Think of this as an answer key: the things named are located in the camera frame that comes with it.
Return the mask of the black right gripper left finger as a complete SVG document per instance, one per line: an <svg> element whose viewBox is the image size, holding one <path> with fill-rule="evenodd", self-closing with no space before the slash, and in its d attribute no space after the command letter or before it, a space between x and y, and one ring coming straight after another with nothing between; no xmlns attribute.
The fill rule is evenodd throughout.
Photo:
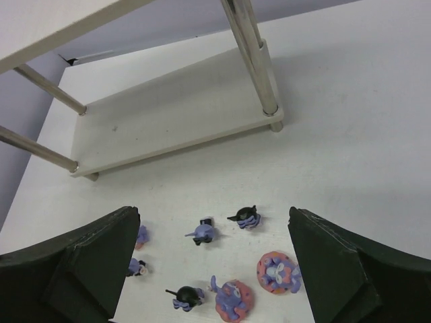
<svg viewBox="0 0 431 323"><path fill-rule="evenodd" d="M2 322L110 322L140 226L121 207L85 226L1 255Z"/></svg>

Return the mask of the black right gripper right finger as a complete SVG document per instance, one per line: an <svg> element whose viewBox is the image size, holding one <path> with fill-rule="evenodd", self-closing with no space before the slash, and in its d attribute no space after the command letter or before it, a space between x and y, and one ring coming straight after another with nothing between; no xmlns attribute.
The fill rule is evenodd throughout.
<svg viewBox="0 0 431 323"><path fill-rule="evenodd" d="M315 322L429 322L430 261L291 207L288 229Z"/></svg>

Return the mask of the sitting bunny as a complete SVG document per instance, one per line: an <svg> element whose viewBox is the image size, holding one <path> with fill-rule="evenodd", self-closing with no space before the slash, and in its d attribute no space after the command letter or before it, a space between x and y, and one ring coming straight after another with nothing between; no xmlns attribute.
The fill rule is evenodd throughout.
<svg viewBox="0 0 431 323"><path fill-rule="evenodd" d="M257 280L264 290L275 294L297 293L302 284L300 267L284 253L268 252L257 263Z"/></svg>

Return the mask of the bunny holding strawberry cake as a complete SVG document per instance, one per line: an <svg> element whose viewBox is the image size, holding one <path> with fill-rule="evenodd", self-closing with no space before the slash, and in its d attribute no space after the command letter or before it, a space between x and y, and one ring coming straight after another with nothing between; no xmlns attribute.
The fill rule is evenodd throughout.
<svg viewBox="0 0 431 323"><path fill-rule="evenodd" d="M141 225L138 230L137 239L135 243L135 250L140 250L149 241L147 227Z"/></svg>

